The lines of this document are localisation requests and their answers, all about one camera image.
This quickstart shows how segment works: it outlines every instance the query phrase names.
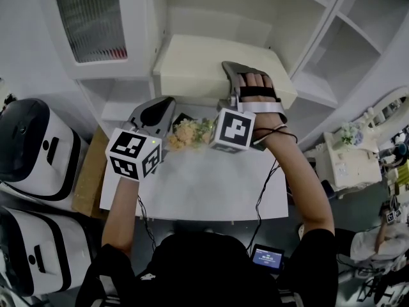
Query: black strap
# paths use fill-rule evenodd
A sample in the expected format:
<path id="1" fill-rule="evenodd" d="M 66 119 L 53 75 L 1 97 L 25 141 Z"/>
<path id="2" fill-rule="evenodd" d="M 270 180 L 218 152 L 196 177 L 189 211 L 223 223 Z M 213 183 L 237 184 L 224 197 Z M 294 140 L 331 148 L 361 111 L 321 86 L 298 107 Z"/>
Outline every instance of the black strap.
<path id="1" fill-rule="evenodd" d="M 273 88 L 266 88 L 264 86 L 242 86 L 240 87 L 240 98 L 254 97 L 261 95 L 262 97 L 272 97 L 277 102 L 281 102 L 281 99 L 277 98 Z"/>

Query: white cube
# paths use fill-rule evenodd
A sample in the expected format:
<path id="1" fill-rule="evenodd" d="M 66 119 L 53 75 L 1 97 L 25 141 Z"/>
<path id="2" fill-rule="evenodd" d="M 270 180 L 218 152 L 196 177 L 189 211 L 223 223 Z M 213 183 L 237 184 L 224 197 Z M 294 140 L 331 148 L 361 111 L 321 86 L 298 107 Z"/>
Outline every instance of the white cube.
<path id="1" fill-rule="evenodd" d="M 105 151 L 115 173 L 140 181 L 162 161 L 162 140 L 115 129 Z"/>
<path id="2" fill-rule="evenodd" d="M 253 113 L 222 108 L 213 123 L 209 146 L 230 154 L 248 150 L 255 119 Z"/>
<path id="3" fill-rule="evenodd" d="M 395 221 L 395 212 L 389 212 L 386 214 L 386 220 L 388 222 L 388 224 L 391 224 Z"/>

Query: cardboard box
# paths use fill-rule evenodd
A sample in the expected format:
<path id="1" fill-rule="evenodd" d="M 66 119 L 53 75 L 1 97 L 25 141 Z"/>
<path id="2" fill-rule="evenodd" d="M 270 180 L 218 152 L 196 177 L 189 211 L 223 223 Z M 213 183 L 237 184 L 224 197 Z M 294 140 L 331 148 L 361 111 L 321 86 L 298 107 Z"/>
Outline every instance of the cardboard box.
<path id="1" fill-rule="evenodd" d="M 109 139 L 98 126 L 89 146 L 75 187 L 72 208 L 89 217 L 107 219 L 108 210 L 100 209 L 102 184 L 107 158 L 105 149 Z"/>

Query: white table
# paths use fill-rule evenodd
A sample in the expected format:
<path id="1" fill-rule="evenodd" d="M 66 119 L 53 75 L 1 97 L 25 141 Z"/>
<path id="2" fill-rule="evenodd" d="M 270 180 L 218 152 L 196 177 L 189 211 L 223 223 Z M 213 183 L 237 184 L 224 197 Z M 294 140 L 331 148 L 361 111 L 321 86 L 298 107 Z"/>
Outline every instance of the white table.
<path id="1" fill-rule="evenodd" d="M 274 157 L 269 151 L 231 155 L 202 147 L 169 152 L 156 173 L 140 185 L 148 217 L 190 221 L 257 219 L 256 202 Z M 119 176 L 108 162 L 100 208 L 109 210 Z M 263 219 L 288 216 L 286 183 L 281 168 L 271 177 L 259 207 Z M 136 215 L 141 215 L 137 207 Z"/>
<path id="2" fill-rule="evenodd" d="M 328 180 L 335 191 L 343 190 L 340 195 L 382 180 L 378 159 L 372 152 L 353 148 L 334 150 L 334 135 L 324 133 L 324 139 L 324 144 L 305 155 L 315 158 L 320 180 Z"/>

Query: person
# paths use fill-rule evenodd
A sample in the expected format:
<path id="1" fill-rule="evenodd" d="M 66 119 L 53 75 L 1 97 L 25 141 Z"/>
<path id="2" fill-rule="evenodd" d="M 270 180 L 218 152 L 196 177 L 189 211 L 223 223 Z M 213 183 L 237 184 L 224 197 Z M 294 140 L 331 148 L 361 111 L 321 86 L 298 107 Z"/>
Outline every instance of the person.
<path id="1" fill-rule="evenodd" d="M 240 86 L 273 87 L 269 77 L 259 74 L 240 76 Z M 275 99 L 253 96 L 243 101 Z M 278 114 L 260 113 L 254 128 L 274 129 L 281 124 Z M 260 138 L 266 133 L 269 131 L 261 130 L 254 135 Z M 263 144 L 285 173 L 305 224 L 305 235 L 277 281 L 255 267 L 239 240 L 207 232 L 176 233 L 165 238 L 146 270 L 135 277 L 129 257 L 139 183 L 122 178 L 105 224 L 102 248 L 86 273 L 76 306 L 136 306 L 153 302 L 231 304 L 254 303 L 263 298 L 269 306 L 282 306 L 285 301 L 282 297 L 287 292 L 294 293 L 306 307 L 335 306 L 336 242 L 325 192 L 293 137 L 274 132 Z"/>
<path id="2" fill-rule="evenodd" d="M 367 232 L 353 232 L 335 229 L 338 252 L 355 262 L 370 261 L 381 264 L 403 255 L 409 249 L 409 226 L 406 223 L 387 223 L 383 214 L 379 229 Z"/>

